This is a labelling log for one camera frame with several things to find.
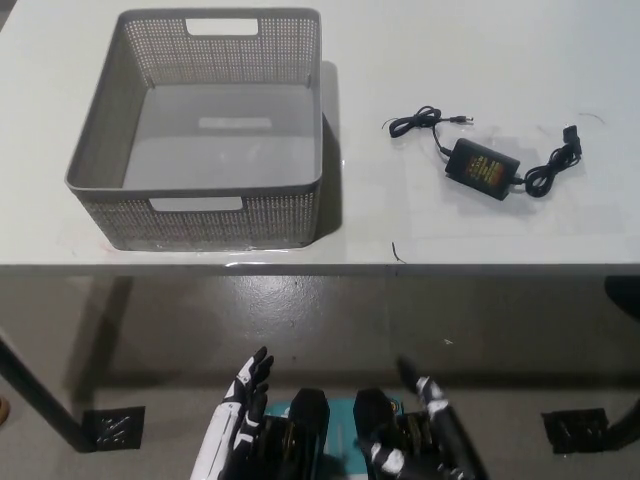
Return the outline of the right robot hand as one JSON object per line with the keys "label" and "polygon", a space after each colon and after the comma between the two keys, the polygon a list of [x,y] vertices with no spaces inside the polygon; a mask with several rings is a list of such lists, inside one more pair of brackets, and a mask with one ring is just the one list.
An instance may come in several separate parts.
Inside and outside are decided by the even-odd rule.
{"label": "right robot hand", "polygon": [[392,479],[487,479],[489,474],[452,403],[431,376],[420,374],[411,360],[398,357],[403,385],[419,400],[422,410],[406,416],[419,433],[429,434],[422,447],[412,438],[406,448],[360,437],[358,446],[377,474]]}

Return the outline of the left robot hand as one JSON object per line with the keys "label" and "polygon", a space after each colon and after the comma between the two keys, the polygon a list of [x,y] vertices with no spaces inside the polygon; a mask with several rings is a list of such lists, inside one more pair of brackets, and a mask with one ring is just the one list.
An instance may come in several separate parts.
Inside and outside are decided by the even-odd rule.
{"label": "left robot hand", "polygon": [[273,363],[274,357],[263,346],[240,368],[214,409],[191,479],[229,479],[245,461],[265,413]]}

